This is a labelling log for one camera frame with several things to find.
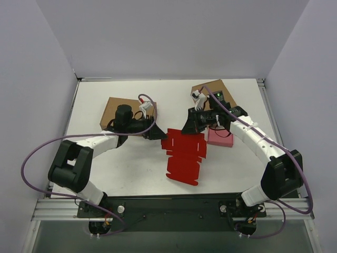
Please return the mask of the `red paper box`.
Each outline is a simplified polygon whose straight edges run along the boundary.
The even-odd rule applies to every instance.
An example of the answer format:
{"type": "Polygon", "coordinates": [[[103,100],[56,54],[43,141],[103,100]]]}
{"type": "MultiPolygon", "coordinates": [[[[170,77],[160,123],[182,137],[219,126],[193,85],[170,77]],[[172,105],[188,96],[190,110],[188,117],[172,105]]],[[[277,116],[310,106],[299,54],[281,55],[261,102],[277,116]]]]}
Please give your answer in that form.
{"type": "Polygon", "coordinates": [[[161,141],[168,156],[166,176],[174,181],[197,186],[200,164],[206,158],[207,144],[203,133],[182,134],[168,129],[167,139],[161,141]]]}

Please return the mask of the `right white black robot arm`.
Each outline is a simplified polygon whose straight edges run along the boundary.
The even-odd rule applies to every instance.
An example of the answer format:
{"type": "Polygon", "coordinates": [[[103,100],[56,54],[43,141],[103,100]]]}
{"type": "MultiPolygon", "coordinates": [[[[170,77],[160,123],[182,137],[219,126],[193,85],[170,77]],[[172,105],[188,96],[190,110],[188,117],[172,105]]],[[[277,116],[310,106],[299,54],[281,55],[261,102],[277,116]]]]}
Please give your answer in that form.
{"type": "Polygon", "coordinates": [[[265,165],[260,183],[240,194],[240,204],[253,207],[278,200],[303,186],[302,156],[298,151],[277,147],[244,109],[226,102],[222,92],[206,96],[196,90],[191,97],[195,106],[188,110],[182,134],[197,134],[207,127],[219,127],[239,138],[265,165]]]}

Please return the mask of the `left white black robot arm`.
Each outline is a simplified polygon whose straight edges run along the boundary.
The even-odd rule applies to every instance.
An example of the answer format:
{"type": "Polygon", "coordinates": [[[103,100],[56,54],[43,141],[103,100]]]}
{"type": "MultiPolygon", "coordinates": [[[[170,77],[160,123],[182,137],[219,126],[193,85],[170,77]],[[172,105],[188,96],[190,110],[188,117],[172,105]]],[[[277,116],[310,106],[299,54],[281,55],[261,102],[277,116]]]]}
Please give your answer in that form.
{"type": "Polygon", "coordinates": [[[132,107],[121,104],[100,136],[61,142],[48,172],[49,181],[90,202],[89,210],[95,216],[104,216],[108,210],[107,194],[90,182],[92,160],[108,150],[121,147],[129,134],[141,135],[148,140],[167,138],[155,123],[154,116],[143,115],[136,119],[132,107]]]}

